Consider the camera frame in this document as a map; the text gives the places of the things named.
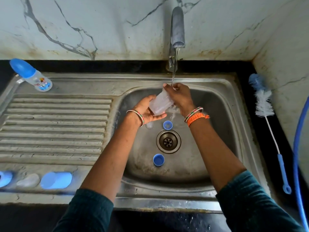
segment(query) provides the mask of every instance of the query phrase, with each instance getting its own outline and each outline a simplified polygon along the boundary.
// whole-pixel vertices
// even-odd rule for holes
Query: ridged drainboard
[[[98,156],[112,99],[14,97],[0,129],[0,156]]]

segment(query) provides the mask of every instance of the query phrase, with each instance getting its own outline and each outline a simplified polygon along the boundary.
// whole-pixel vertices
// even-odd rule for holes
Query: hand
[[[156,95],[149,95],[148,97],[145,97],[141,101],[139,101],[137,105],[133,108],[133,110],[136,110],[143,115],[145,124],[151,121],[161,120],[167,116],[167,114],[165,113],[159,116],[155,116],[153,112],[149,109],[149,102],[156,97]]]
[[[169,94],[175,105],[180,108],[180,113],[186,117],[196,106],[193,104],[190,89],[182,83],[174,84],[174,88],[168,84],[163,84],[164,89]]]

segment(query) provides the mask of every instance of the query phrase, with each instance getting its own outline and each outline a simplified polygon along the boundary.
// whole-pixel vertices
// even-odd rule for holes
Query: dark green sleeve
[[[216,198],[232,232],[305,231],[266,194],[249,171],[237,175]]]
[[[53,232],[106,232],[113,207],[113,203],[105,196],[78,189]]]

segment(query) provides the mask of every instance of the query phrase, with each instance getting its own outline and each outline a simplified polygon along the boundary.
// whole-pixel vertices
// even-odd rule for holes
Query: sink drain
[[[180,148],[180,145],[180,136],[174,130],[163,130],[157,136],[157,146],[166,154],[175,153]]]

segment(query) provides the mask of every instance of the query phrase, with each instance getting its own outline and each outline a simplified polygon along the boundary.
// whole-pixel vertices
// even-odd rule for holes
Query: stainless steel sink
[[[126,111],[171,82],[169,74],[45,75],[53,82],[48,92],[13,78],[0,96],[0,170],[14,172],[0,203],[69,203]],[[175,82],[190,87],[195,105],[204,107],[219,136],[270,194],[235,75],[183,74]],[[173,108],[167,113],[152,129],[138,130],[115,208],[221,213],[184,118]],[[165,120],[173,122],[169,132],[163,131]],[[161,167],[152,161],[157,153],[165,158]],[[70,171],[73,181],[49,191],[16,184],[27,174],[49,171]]]
[[[120,123],[126,111],[132,109],[142,98],[161,91],[161,89],[140,89],[126,95],[120,103],[115,123]],[[204,107],[204,111],[211,116],[214,129],[226,145],[236,156],[241,156],[237,150],[237,133],[232,127],[233,120],[222,99],[216,93],[205,89],[191,89],[191,96],[195,105]],[[169,108],[167,114],[163,120],[153,122],[152,129],[143,126],[138,130],[124,177],[143,182],[149,187],[155,185],[170,189],[181,187],[190,189],[211,186],[203,159],[179,109]],[[163,122],[166,120],[173,122],[172,131],[163,131]],[[161,167],[155,167],[152,162],[153,156],[157,153],[163,154],[165,158],[165,163]]]

